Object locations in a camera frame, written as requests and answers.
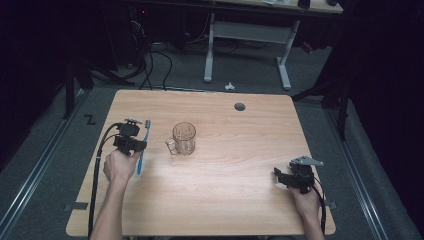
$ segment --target desk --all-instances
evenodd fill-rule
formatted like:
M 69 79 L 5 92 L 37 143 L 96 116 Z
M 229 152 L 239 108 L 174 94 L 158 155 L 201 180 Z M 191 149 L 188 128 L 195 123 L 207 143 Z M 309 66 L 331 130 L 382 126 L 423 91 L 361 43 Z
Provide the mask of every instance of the desk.
M 246 109 L 236 110 L 236 103 Z M 289 96 L 121 90 L 101 136 L 127 117 L 152 124 L 142 174 L 131 178 L 124 199 L 125 235 L 303 234 L 290 191 L 273 175 L 274 167 L 284 171 L 291 159 L 310 156 Z M 174 156 L 165 140 L 184 121 L 196 127 L 196 150 Z M 103 152 L 113 149 L 110 141 Z M 94 161 L 95 153 L 77 202 L 90 202 Z M 100 173 L 95 216 L 107 186 Z M 88 209 L 72 211 L 69 235 L 87 235 Z M 327 209 L 326 233 L 334 232 Z
M 282 8 L 282 9 L 293 9 L 298 11 L 311 11 L 321 13 L 337 13 L 341 14 L 343 9 L 339 4 L 330 6 L 326 0 L 311 0 L 310 8 L 303 10 L 297 6 L 297 0 L 291 0 L 289 3 L 284 4 L 277 2 L 273 5 L 263 3 L 262 0 L 216 0 L 216 2 L 222 3 L 234 3 L 241 5 L 253 5 L 262 8 Z M 296 37 L 297 29 L 299 27 L 299 20 L 294 21 L 293 26 L 282 28 L 282 27 L 271 27 L 254 24 L 242 24 L 232 23 L 227 21 L 215 21 L 215 14 L 211 14 L 210 26 L 209 26 L 209 48 L 206 55 L 205 64 L 205 82 L 212 81 L 212 68 L 213 68 L 213 42 L 215 37 L 233 38 L 240 40 L 251 40 L 251 41 L 262 41 L 284 44 L 284 48 L 281 53 L 282 56 L 278 57 L 277 66 L 280 72 L 281 82 L 285 90 L 291 89 L 290 80 L 286 69 L 286 60 L 289 55 L 291 46 L 294 38 Z

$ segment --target human arm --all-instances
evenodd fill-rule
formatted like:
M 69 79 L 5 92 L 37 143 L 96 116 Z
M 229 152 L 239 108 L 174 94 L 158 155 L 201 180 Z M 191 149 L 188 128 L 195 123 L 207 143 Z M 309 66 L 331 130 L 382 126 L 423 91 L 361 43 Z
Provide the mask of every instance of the human arm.
M 314 191 L 301 194 L 297 188 L 289 188 L 294 196 L 296 208 L 303 220 L 303 228 L 308 240 L 322 240 L 324 234 L 318 219 L 319 198 Z
M 115 150 L 106 156 L 103 172 L 109 180 L 109 186 L 90 239 L 122 239 L 125 190 L 140 155 L 141 152 L 135 152 L 132 156 L 127 156 Z

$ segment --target mug handle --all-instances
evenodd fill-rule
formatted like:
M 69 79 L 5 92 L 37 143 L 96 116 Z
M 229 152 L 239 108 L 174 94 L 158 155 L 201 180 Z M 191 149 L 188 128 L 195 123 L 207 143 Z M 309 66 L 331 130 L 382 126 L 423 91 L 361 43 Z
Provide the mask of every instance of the mug handle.
M 166 143 L 166 146 L 168 146 L 169 152 L 172 155 L 177 155 L 178 154 L 177 146 L 175 144 L 174 138 L 171 137 L 171 138 L 166 139 L 165 143 Z

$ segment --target blue toothbrush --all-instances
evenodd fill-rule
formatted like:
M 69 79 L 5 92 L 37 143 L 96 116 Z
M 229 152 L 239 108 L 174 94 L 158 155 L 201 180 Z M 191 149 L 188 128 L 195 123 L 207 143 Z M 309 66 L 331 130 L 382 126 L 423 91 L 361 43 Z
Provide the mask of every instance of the blue toothbrush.
M 146 136 L 144 137 L 143 141 L 147 143 L 147 139 L 149 138 L 149 131 L 150 131 L 150 120 L 146 120 L 144 127 L 147 129 L 147 132 L 146 132 Z M 141 153 L 140 159 L 138 160 L 138 166 L 137 166 L 137 174 L 138 175 L 140 175 L 140 173 L 141 173 L 141 165 L 143 164 L 143 155 L 144 155 L 144 151 Z

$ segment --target forearm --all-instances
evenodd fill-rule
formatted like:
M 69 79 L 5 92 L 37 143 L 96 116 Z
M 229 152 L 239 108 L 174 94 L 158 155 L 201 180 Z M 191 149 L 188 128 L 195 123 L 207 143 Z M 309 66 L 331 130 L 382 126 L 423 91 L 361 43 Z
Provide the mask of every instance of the forearm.
M 303 228 L 308 240 L 323 240 L 324 234 L 322 233 L 318 217 L 303 217 Z
M 126 187 L 125 181 L 109 184 L 90 239 L 122 239 L 122 205 Z

